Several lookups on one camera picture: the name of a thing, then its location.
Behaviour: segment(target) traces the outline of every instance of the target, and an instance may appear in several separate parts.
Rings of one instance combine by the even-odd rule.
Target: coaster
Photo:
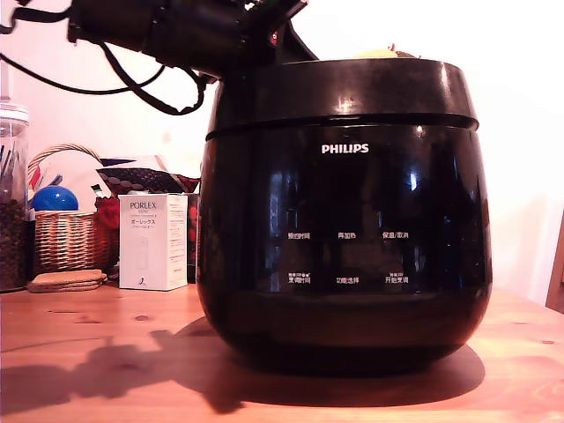
[[[34,286],[59,286],[80,282],[101,281],[106,278],[102,271],[62,271],[43,273],[31,282]]]
[[[37,286],[32,282],[27,285],[27,290],[30,293],[67,293],[92,291],[93,289],[99,288],[101,285],[102,281],[76,282],[58,286]]]

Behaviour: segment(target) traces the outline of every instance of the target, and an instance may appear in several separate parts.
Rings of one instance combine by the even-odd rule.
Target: glass jar
[[[0,293],[26,287],[27,110],[0,103]]]

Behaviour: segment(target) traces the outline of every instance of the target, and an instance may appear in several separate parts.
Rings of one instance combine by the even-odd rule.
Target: philips logo
[[[366,154],[369,151],[368,144],[324,144],[321,146],[321,154]]]

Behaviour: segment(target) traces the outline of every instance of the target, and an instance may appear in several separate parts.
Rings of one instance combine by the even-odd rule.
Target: blue ball
[[[78,200],[70,189],[51,185],[35,193],[32,200],[32,208],[36,212],[53,210],[77,211]]]

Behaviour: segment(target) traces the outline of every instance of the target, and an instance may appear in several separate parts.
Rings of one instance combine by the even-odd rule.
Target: wooden table
[[[233,360],[196,289],[4,294],[2,422],[564,421],[564,315],[494,291],[416,375],[273,375]]]

